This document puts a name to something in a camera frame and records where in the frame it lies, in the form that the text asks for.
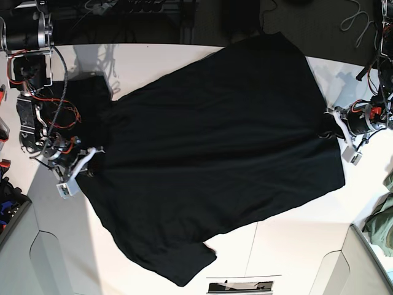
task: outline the white cable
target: white cable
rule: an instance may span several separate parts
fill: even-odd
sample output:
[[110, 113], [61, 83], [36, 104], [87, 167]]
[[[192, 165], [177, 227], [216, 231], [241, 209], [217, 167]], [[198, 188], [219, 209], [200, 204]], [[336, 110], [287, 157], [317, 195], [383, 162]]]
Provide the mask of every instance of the white cable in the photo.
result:
[[[368, 28], [370, 27], [370, 25], [371, 25], [371, 24], [374, 24], [375, 22], [374, 22], [373, 20], [370, 20], [370, 16], [368, 15], [368, 13], [367, 13], [366, 11], [362, 10], [362, 7], [361, 7], [361, 5], [360, 5], [359, 2], [357, 2], [356, 0], [347, 0], [347, 1], [351, 1], [351, 2], [357, 4], [357, 12], [356, 12], [353, 16], [348, 17], [348, 18], [344, 19], [344, 20], [341, 22], [341, 24], [340, 24], [340, 30], [342, 30], [343, 32], [347, 32], [349, 29], [351, 29], [351, 28], [352, 28], [352, 25], [354, 24], [355, 19], [356, 19], [359, 15], [364, 14], [364, 15], [367, 17], [367, 24], [366, 24], [366, 27], [364, 28], [364, 30], [362, 31], [362, 33], [361, 33], [360, 36], [356, 39], [356, 42], [355, 42], [355, 48], [358, 48], [358, 47], [360, 46], [360, 44], [362, 43], [362, 41], [363, 41], [364, 34], [367, 32], [367, 30], [368, 30]], [[376, 45], [376, 44], [375, 44], [375, 41], [376, 41], [376, 38], [377, 38], [377, 34], [378, 34], [378, 32], [375, 33], [375, 37], [374, 37], [374, 47], [375, 47], [375, 45]]]

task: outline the red wire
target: red wire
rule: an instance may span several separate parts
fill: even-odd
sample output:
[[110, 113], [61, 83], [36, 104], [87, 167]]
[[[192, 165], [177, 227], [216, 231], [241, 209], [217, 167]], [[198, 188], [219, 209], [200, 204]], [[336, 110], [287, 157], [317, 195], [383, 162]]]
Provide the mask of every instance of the red wire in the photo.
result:
[[[14, 54], [9, 58], [9, 60], [8, 60], [8, 62], [7, 62], [7, 78], [8, 78], [8, 80], [10, 81], [10, 83], [15, 84], [15, 85], [25, 84], [25, 88], [29, 91], [31, 97], [33, 97], [33, 98], [36, 99], [36, 100], [39, 100], [39, 101], [51, 101], [51, 102], [54, 102], [54, 101], [61, 101], [61, 99], [58, 99], [58, 98], [41, 98], [41, 97], [38, 97], [38, 96], [34, 95], [33, 92], [29, 89], [29, 87], [28, 87], [28, 85], [27, 85], [27, 81], [15, 81], [15, 80], [12, 80], [12, 79], [10, 78], [10, 76], [9, 76], [9, 69], [10, 69], [10, 65], [11, 65], [12, 60], [13, 60], [13, 59], [15, 58], [15, 56], [17, 56], [18, 54], [21, 54], [21, 53], [27, 52], [27, 51], [28, 51], [28, 50], [20, 50], [20, 51], [14, 53]], [[69, 104], [73, 107], [73, 110], [71, 110], [71, 111], [75, 114], [76, 120], [75, 120], [73, 123], [69, 124], [68, 126], [60, 126], [60, 125], [57, 125], [57, 124], [52, 124], [51, 121], [49, 121], [49, 122], [50, 122], [50, 124], [52, 124], [52, 125], [53, 125], [54, 127], [56, 127], [56, 128], [67, 129], [67, 128], [70, 128], [70, 127], [72, 127], [73, 125], [75, 125], [76, 122], [81, 122], [81, 116], [80, 116], [80, 113], [79, 113], [77, 107], [76, 107], [72, 102], [70, 102], [70, 101], [68, 101], [68, 100], [63, 100], [63, 102], [64, 102], [64, 103], [69, 103]]]

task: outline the gray floor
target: gray floor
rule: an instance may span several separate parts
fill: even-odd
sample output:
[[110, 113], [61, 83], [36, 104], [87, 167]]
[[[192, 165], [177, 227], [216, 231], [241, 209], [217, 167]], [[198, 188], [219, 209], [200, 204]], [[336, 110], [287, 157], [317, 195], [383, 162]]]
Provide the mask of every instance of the gray floor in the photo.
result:
[[[201, 0], [195, 20], [195, 44], [228, 45], [220, 29], [220, 1]], [[358, 1], [373, 20], [373, 1]], [[357, 12], [357, 5], [350, 0], [314, 0], [306, 6], [293, 6], [285, 0], [276, 2], [277, 9], [265, 13], [265, 32], [281, 31], [305, 55], [356, 65], [364, 65], [373, 55], [376, 31], [373, 26], [360, 47], [355, 48], [356, 39], [367, 24], [365, 15], [358, 16], [349, 31], [340, 31], [340, 23]], [[261, 0], [261, 14], [272, 8], [271, 0]]]

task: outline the t-shirt sleeve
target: t-shirt sleeve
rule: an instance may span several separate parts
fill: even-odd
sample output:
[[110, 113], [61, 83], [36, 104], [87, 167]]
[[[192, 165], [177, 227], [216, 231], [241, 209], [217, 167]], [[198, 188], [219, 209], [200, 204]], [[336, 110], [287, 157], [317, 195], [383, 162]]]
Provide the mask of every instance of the t-shirt sleeve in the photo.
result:
[[215, 260], [214, 250], [204, 243], [195, 243], [149, 257], [150, 263], [146, 268], [183, 287]]

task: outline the white table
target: white table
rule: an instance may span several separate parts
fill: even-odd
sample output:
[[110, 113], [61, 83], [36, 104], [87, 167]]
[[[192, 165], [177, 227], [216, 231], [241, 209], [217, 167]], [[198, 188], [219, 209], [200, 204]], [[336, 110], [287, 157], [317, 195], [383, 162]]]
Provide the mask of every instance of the white table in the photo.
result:
[[[79, 72], [105, 72], [114, 99], [219, 49], [144, 44], [60, 47], [71, 77]], [[357, 82], [354, 78], [361, 70], [359, 66], [316, 58], [308, 61], [329, 104], [346, 106], [356, 99], [370, 99], [366, 79]], [[1, 54], [3, 69], [5, 62]], [[55, 80], [62, 80], [63, 70], [56, 55], [53, 71]], [[376, 82], [376, 73], [372, 72], [372, 78]], [[5, 70], [0, 71], [0, 82], [6, 84]], [[350, 223], [361, 222], [387, 193], [382, 181], [393, 169], [392, 132], [381, 132], [365, 146], [358, 166], [344, 163], [347, 183], [344, 188], [264, 222], [210, 239], [207, 244], [217, 251], [217, 261], [185, 288], [178, 288], [130, 262], [102, 227], [88, 200], [82, 194], [63, 200], [56, 192], [52, 173], [39, 168], [22, 153], [15, 108], [17, 94], [16, 90], [10, 90], [7, 101], [0, 106], [0, 117], [11, 129], [1, 157], [12, 161], [7, 176], [14, 186], [24, 192], [30, 189], [39, 229], [59, 239], [76, 294], [153, 294], [154, 290], [170, 295], [204, 294], [206, 277], [272, 275], [279, 276], [275, 295], [308, 294], [323, 257], [340, 250]]]

